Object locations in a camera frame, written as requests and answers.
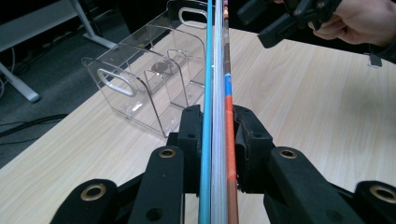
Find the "blue rod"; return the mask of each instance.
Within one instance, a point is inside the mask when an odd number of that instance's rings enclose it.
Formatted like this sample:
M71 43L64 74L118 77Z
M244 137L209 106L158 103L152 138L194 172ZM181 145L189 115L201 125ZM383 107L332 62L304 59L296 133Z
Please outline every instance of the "blue rod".
M210 178L212 161L212 6L212 0L208 0L206 25L204 124L202 133L201 183L198 216L198 222L200 224L210 224Z

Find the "black clamp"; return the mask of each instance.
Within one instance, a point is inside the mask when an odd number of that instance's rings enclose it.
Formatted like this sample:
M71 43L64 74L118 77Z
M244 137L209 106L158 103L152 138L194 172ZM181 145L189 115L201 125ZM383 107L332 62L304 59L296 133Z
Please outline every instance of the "black clamp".
M250 24L266 9L273 0L250 0L241 7L237 14L245 25ZM303 29L312 21L316 30L328 21L341 0L285 0L288 13L285 13L259 33L259 39L269 49L285 38Z
M363 181L353 193L341 189L301 151L276 147L251 110L235 105L233 113L238 188L264 195L272 223L396 223L396 188ZM152 152L145 173L119 187L81 184L51 223L183 223L185 193L199 193L202 117L198 105L184 109L179 132Z

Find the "white table leg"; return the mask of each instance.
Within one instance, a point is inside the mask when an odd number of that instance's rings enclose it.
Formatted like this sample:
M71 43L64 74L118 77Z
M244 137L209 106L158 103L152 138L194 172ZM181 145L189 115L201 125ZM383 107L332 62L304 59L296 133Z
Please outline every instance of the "white table leg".
M84 11L81 8L81 5L79 4L78 0L70 0L70 3L72 4L74 10L77 12L79 19L81 20L82 24L85 27L85 30L87 31L87 34L84 35L84 37L90 39L93 42L96 42L102 46L105 46L108 49L113 49L116 47L116 44L108 41L98 35L95 34L93 31L90 23L88 22L87 17L84 14Z
M0 71L6 76L8 82L17 89L28 101L34 103L40 99L40 96L33 91L28 85L14 76L8 69L0 63Z

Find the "black cable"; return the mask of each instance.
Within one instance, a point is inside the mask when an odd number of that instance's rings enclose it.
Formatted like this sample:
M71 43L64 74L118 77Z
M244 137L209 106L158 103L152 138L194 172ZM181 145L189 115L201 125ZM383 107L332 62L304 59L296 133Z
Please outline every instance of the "black cable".
M37 125L37 124L48 122L48 121L51 121L51 120L64 119L66 116L67 116L67 114L60 114L60 115L48 116L48 117L45 117L45 118L42 118L42 119L34 119L32 121L29 121L29 122L23 123L21 125L18 125L15 128L11 128L11 129L8 129L6 131L0 132L0 137L4 137L4 136L7 136L7 135L12 134L12 133L19 132L20 130L32 127L32 126Z
M18 63L22 63L21 66L18 66L15 68L14 75L20 75L23 73L26 73L30 70L30 65L37 61L38 59L42 58L44 55L46 55L48 52L50 52L51 47L53 46L53 42L50 43L50 46L45 48L45 49L38 49L36 52L38 52L38 55L34 56L33 58L29 59L27 62L20 61Z
M28 139L28 140L22 140L22 141L18 141L18 142L0 143L0 146L20 144L20 143L35 141L35 140L37 140L37 139L39 139L39 137L37 137L37 138L32 138L32 139Z
M58 120L49 120L47 122L42 122L42 123L37 123L37 125L45 125L45 124L49 124L49 123L54 123L54 122L58 122ZM4 123L4 124L0 124L1 126L8 126L8 125L15 125L15 124L25 124L28 123L28 121L16 121L16 122L10 122L10 123Z

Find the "human hand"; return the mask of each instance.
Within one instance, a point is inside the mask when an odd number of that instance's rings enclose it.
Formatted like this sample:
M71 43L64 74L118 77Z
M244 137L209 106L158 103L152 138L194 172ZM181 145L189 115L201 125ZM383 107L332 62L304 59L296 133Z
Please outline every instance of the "human hand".
M331 19L315 31L323 39L386 47L396 40L396 4L390 0L343 0Z

